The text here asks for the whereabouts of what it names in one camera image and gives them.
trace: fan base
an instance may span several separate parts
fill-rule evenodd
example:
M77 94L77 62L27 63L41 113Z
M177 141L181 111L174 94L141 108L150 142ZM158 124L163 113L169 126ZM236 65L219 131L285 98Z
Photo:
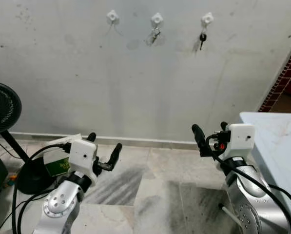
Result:
M54 180L43 164L43 158L39 157L22 166L17 187L24 194L36 194L48 188Z

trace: red brick wall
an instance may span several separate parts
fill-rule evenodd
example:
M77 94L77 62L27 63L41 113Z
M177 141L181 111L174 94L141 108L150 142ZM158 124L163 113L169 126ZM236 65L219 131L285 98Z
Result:
M262 103L259 112L269 112L291 80L291 57Z

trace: white wall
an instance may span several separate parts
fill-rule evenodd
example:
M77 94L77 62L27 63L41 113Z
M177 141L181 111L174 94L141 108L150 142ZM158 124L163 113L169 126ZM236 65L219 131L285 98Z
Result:
M106 34L112 9L123 36ZM165 41L149 47L156 12ZM23 104L12 131L192 140L192 123L257 110L289 35L291 0L0 0L0 82Z

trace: fan stand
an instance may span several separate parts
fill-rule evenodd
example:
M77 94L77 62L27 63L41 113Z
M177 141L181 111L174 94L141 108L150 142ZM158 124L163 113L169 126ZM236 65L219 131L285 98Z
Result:
M25 162L18 174L18 190L24 194L36 194L48 188L55 179L49 175L43 163L43 158L39 157L35 160L30 160L8 131L3 131L0 134Z

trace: baseboard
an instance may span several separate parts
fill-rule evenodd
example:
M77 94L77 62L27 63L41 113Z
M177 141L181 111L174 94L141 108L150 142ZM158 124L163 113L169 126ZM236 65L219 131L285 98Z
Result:
M68 135L64 134L39 134L39 133L22 133L11 132L16 139L22 140L43 140L50 141ZM158 140L158 139L143 139L143 138L128 138L128 137L112 137L112 136L97 136L97 144L116 145L117 143L127 146L151 147L151 148L168 148L168 149L184 149L196 150L196 142L191 141L173 141L173 140Z

